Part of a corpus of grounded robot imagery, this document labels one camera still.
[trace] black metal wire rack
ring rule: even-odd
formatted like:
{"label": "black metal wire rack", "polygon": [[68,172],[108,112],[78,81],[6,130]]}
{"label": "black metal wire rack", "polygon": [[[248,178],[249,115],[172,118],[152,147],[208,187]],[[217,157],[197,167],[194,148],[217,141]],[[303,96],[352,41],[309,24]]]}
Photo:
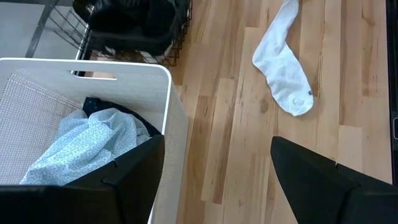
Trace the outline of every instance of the black metal wire rack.
{"label": "black metal wire rack", "polygon": [[[192,0],[176,1],[177,13],[170,31],[158,39],[95,32],[73,8],[65,12],[55,4],[49,16],[49,21],[53,24],[46,29],[52,29],[64,41],[74,46],[78,50],[77,60],[117,60],[174,67],[177,65],[177,59],[180,57],[180,50],[190,26],[192,7]],[[172,41],[162,55],[151,56],[140,48],[140,46],[158,43],[164,39]],[[116,43],[118,47],[107,47],[107,42]]]}

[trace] white sock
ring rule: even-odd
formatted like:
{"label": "white sock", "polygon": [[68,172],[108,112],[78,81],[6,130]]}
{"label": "white sock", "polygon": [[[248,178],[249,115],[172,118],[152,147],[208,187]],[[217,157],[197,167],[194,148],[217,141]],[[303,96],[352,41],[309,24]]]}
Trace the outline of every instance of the white sock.
{"label": "white sock", "polygon": [[299,61],[286,44],[286,36],[299,13],[299,0],[285,0],[253,55],[253,64],[267,78],[278,105],[293,116],[313,106],[313,96]]}

